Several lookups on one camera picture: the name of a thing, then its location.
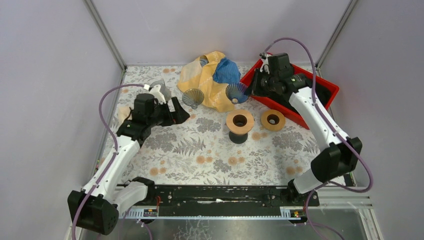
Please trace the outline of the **dark glass carafe red rim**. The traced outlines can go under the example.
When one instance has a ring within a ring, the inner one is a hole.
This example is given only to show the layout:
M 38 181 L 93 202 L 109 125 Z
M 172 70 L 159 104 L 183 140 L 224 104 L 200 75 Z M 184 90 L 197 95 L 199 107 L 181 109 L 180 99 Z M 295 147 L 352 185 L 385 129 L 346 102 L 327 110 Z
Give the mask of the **dark glass carafe red rim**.
M 237 134 L 232 130 L 229 131 L 228 136 L 231 142 L 234 144 L 243 144 L 248 139 L 249 132 L 245 132 L 244 134 Z

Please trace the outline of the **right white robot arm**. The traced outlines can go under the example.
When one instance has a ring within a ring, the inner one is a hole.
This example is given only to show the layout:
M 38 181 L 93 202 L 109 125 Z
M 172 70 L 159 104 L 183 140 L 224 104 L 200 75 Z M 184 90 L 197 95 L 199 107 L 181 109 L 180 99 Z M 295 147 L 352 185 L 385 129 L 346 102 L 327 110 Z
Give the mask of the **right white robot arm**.
M 310 169 L 289 184 L 287 201 L 299 206 L 307 199 L 306 193 L 353 171 L 363 145 L 358 137 L 349 137 L 337 126 L 313 90 L 313 80 L 295 73 L 288 54 L 262 53 L 260 59 L 262 64 L 254 70 L 250 84 L 252 94 L 288 103 L 303 118 L 320 150 Z

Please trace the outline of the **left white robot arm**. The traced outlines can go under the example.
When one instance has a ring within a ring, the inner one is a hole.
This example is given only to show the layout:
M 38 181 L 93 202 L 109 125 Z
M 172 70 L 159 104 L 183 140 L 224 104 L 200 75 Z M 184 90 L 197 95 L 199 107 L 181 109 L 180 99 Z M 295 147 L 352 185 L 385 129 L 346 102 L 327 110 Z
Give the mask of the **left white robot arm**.
M 130 160 L 150 136 L 152 128 L 180 125 L 189 118 L 177 97 L 171 97 L 174 110 L 167 102 L 151 93 L 138 94 L 128 117 L 113 134 L 114 146 L 92 179 L 80 190 L 73 190 L 67 199 L 72 227 L 109 235 L 117 225 L 120 214 L 140 202 L 152 204 L 155 192 L 145 180 L 130 182 L 116 191 Z

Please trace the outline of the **orange filter holder box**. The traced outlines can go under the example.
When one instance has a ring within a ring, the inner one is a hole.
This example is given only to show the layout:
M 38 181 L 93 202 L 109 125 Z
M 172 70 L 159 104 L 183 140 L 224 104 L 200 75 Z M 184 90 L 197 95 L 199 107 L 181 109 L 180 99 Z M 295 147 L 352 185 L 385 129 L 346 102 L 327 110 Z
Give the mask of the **orange filter holder box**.
M 120 106 L 117 109 L 117 120 L 120 126 L 126 120 L 132 120 L 132 109 L 130 106 Z

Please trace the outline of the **clear grey glass dripper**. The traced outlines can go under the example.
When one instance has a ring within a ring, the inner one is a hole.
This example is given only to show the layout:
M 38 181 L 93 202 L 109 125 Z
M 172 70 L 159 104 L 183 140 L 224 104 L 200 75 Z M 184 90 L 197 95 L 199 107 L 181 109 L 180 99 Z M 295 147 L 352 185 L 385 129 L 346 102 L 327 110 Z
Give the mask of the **clear grey glass dripper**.
M 182 95 L 182 102 L 193 110 L 197 109 L 203 103 L 204 99 L 204 93 L 197 88 L 188 89 Z

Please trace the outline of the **clear glass pitcher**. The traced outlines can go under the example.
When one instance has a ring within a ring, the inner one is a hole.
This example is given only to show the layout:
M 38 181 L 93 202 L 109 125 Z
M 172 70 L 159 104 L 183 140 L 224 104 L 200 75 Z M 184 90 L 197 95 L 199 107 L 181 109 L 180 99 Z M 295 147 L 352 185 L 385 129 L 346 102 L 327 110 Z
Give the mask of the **clear glass pitcher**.
M 153 86 L 153 85 L 158 85 L 158 84 L 161 84 L 162 86 L 164 86 L 164 87 L 165 87 L 165 96 L 167 97 L 167 100 L 169 101 L 169 100 L 171 99 L 171 97 L 172 97 L 171 90 L 170 90 L 168 87 L 166 87 L 165 81 L 164 81 L 163 79 L 162 79 L 162 80 L 154 81 L 154 82 L 151 84 L 151 86 Z

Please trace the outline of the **black cloth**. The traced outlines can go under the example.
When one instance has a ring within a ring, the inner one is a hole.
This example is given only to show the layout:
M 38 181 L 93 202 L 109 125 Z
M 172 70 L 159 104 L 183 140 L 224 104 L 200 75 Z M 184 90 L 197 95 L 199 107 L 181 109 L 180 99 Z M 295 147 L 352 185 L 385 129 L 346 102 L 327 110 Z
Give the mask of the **black cloth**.
M 312 87 L 313 73 L 295 64 L 292 64 L 292 66 L 294 68 L 294 74 L 304 74 L 306 76 L 306 82 L 310 85 L 310 87 Z M 340 88 L 337 85 L 326 81 L 323 78 L 320 78 L 319 76 L 316 76 L 315 80 L 316 95 L 324 108 L 327 110 Z M 287 101 L 277 100 L 276 96 L 272 96 L 271 98 L 258 97 L 257 100 L 271 109 L 279 111 L 283 110 L 284 112 L 291 111 L 294 114 L 299 114 L 296 109 L 292 107 Z

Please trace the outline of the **blue cloth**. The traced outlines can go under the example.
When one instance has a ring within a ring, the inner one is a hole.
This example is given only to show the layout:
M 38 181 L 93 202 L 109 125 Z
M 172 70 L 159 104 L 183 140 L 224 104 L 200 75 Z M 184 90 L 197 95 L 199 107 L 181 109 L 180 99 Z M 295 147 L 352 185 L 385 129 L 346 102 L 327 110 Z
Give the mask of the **blue cloth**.
M 218 84 L 234 84 L 240 81 L 241 73 L 235 62 L 224 57 L 216 66 L 212 78 Z

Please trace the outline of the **yellow cloth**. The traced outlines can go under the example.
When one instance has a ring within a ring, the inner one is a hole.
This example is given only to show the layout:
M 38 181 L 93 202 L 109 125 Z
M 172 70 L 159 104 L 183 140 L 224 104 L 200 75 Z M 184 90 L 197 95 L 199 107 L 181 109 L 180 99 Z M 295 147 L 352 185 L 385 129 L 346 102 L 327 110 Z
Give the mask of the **yellow cloth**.
M 233 111 L 235 105 L 226 96 L 228 84 L 213 80 L 218 64 L 225 57 L 224 53 L 213 51 L 183 66 L 177 83 L 178 89 L 183 93 L 190 89 L 199 89 L 204 95 L 204 106 L 219 113 Z

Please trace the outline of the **floral table mat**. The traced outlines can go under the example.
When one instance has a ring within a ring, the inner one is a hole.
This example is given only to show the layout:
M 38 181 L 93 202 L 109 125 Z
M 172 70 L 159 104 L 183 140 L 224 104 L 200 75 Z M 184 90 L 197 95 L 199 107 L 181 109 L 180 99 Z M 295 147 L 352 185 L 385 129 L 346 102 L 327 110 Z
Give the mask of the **floral table mat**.
M 144 177 L 156 184 L 283 186 L 310 168 L 320 150 L 309 130 L 291 120 L 280 131 L 266 129 L 261 115 L 268 108 L 253 98 L 236 108 L 254 118 L 246 142 L 230 140 L 226 113 L 186 107 L 185 123 L 152 129 L 118 182 Z

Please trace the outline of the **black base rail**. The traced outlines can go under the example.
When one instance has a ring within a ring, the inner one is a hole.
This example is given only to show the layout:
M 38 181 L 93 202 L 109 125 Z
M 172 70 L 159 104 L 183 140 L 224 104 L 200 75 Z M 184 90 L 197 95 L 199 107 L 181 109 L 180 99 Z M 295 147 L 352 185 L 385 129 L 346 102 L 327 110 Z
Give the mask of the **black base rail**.
M 159 217 L 279 217 L 282 207 L 303 209 L 307 198 L 286 186 L 159 184 L 135 206 Z

